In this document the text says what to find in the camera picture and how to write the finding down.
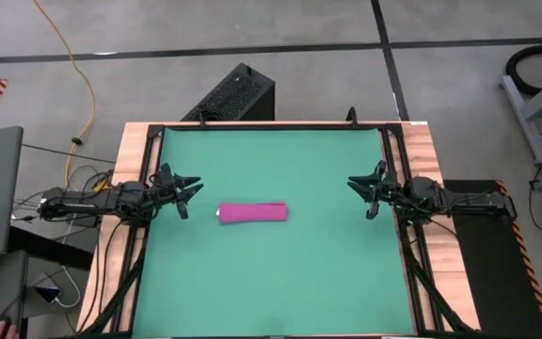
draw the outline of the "wooden board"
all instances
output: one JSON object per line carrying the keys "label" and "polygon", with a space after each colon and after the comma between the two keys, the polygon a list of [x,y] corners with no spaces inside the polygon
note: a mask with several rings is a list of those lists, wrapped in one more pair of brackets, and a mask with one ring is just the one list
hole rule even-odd
{"label": "wooden board", "polygon": [[[211,121],[209,124],[233,124],[233,125],[251,125],[251,124],[350,124],[346,121]],[[387,121],[363,121],[361,123],[388,123]],[[425,122],[397,122],[403,126],[403,132],[406,142],[407,157],[411,172],[413,176],[422,175],[430,177],[439,183],[442,183],[442,176],[438,166],[438,160],[432,137],[430,135],[430,129]],[[128,122],[125,125],[122,140],[120,142],[119,155],[117,157],[117,164],[115,166],[115,173],[113,177],[114,183],[138,180],[139,172],[141,169],[141,162],[143,159],[143,152],[146,145],[146,138],[148,133],[148,127],[151,124],[166,124],[166,125],[197,125],[198,122]],[[397,169],[400,169],[400,155],[396,148],[396,141],[392,139],[392,153],[396,160]],[[149,172],[155,170],[156,156],[151,158]],[[400,180],[402,180],[402,173],[399,173]],[[436,218],[436,220],[454,231],[453,222],[448,218]],[[112,217],[105,217],[102,230],[100,233],[99,246],[101,249],[105,249],[107,242],[110,240],[110,235],[117,225],[118,220]],[[425,239],[430,255],[430,265],[435,278],[435,284],[440,293],[445,297],[453,309],[459,314],[459,316],[468,325],[475,329],[479,329],[478,316],[474,308],[473,300],[471,297],[470,285],[466,275],[466,270],[463,265],[463,258],[461,257],[461,251],[459,244],[452,234],[446,232],[436,224],[428,224],[424,226]],[[122,257],[127,246],[128,228],[126,226],[120,226],[120,228],[114,234],[112,243],[108,251],[108,262],[106,267],[106,281],[104,286],[104,298],[100,296],[102,289],[102,277],[103,277],[103,262],[104,262],[104,250],[100,250],[100,274],[98,282],[97,296],[95,291],[96,285],[96,258],[91,265],[91,271],[89,273],[88,284],[86,287],[85,297],[81,308],[81,314],[79,316],[79,326],[83,324],[88,317],[84,328],[88,327],[97,317],[97,310],[99,305],[103,302],[103,306],[110,300],[112,295],[116,292],[119,286],[120,268],[122,265]],[[138,234],[137,239],[141,239],[143,234]],[[135,243],[134,257],[135,260],[137,252],[141,247],[140,240]],[[425,294],[423,288],[420,287],[420,294],[422,297],[422,308],[427,329],[432,329],[432,314],[430,312],[429,300]],[[123,305],[120,330],[127,331],[129,329],[131,312],[133,306],[133,297],[135,289],[132,288],[127,296]],[[94,307],[91,314],[88,316],[91,302],[95,297]]]}

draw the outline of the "green mat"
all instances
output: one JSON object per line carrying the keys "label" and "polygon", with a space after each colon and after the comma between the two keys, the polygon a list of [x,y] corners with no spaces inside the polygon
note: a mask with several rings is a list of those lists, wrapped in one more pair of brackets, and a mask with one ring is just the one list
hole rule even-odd
{"label": "green mat", "polygon": [[[133,336],[413,333],[392,212],[347,185],[377,131],[175,131],[161,164],[200,176],[189,219],[151,223]],[[287,222],[221,225],[221,202],[286,202]]]}

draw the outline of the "pink cloth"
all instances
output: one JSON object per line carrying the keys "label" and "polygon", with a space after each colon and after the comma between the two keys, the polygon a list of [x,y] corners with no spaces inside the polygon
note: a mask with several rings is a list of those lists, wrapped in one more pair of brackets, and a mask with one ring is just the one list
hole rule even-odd
{"label": "pink cloth", "polygon": [[218,211],[218,219],[224,224],[247,221],[285,221],[287,218],[288,206],[285,202],[223,202]]}

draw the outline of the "gray floor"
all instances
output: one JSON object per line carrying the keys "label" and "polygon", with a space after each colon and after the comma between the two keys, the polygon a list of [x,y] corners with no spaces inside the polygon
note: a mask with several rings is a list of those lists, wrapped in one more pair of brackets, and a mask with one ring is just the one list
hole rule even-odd
{"label": "gray floor", "polygon": [[[542,1],[381,0],[391,41],[542,37]],[[377,42],[367,0],[43,0],[75,53],[148,51],[296,43]],[[429,121],[445,178],[502,179],[542,284],[542,233],[530,221],[532,155],[505,94],[503,66],[523,46],[395,50],[409,116]],[[0,57],[64,54],[30,0],[0,0]],[[277,81],[278,120],[341,120],[349,106],[362,119],[397,120],[381,51],[303,52],[81,61],[98,96],[98,119],[83,154],[114,159],[127,121],[178,120],[237,63]],[[521,65],[542,85],[542,58]],[[88,119],[88,92],[67,62],[0,64],[9,87],[0,127],[20,124],[25,142],[67,150]],[[65,158],[23,149],[17,196],[61,186]],[[75,164],[87,164],[76,161]],[[105,164],[95,164],[105,170]],[[89,175],[79,174],[79,180]],[[542,224],[542,193],[534,200]],[[66,226],[20,225],[47,236]],[[71,240],[92,247],[94,234]],[[31,274],[52,271],[32,263]],[[86,275],[72,272],[84,285]],[[65,299],[74,291],[60,275]],[[43,312],[31,301],[30,313]],[[61,309],[31,319],[31,338],[70,333]],[[71,314],[75,319],[78,311]],[[57,327],[46,326],[56,321]]]}

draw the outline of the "vacuum hose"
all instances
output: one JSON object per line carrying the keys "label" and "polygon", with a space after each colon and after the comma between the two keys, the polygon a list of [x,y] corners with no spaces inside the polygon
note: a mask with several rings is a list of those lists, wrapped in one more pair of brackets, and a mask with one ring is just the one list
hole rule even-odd
{"label": "vacuum hose", "polygon": [[505,65],[505,74],[512,77],[512,80],[514,81],[514,84],[516,84],[516,87],[518,87],[518,90],[524,94],[534,96],[538,94],[541,89],[527,84],[524,82],[524,80],[522,80],[522,78],[519,77],[517,70],[518,63],[526,57],[538,55],[542,55],[542,45],[524,48],[523,50],[512,55],[512,57],[507,60],[507,64]]}

